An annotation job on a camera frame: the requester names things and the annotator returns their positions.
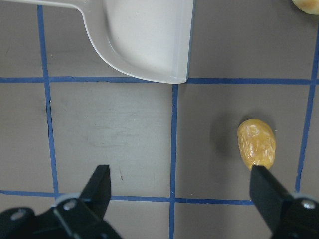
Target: silver bolt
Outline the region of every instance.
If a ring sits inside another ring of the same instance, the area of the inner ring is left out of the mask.
[[[20,218],[23,218],[23,216],[26,214],[25,209],[19,209],[17,212],[13,213],[10,217],[12,221],[18,220]]]
[[[303,199],[301,201],[301,205],[304,207],[304,208],[307,208],[307,209],[314,209],[316,207],[316,204],[311,201],[311,200],[308,200],[308,199]]]
[[[70,201],[68,201],[67,203],[63,205],[63,209],[71,210],[76,206],[76,204],[77,204],[77,201],[75,199],[71,199]]]

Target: white dustpan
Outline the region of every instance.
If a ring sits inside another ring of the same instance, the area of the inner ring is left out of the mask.
[[[110,66],[163,83],[187,80],[194,0],[5,0],[78,9]]]

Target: tile floor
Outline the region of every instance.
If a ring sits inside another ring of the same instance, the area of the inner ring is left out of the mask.
[[[290,1],[198,0],[177,86],[109,67],[76,10],[0,1],[0,211],[39,214],[110,164],[106,219],[124,238],[269,238],[236,128],[266,121],[271,172],[319,199],[318,20]]]

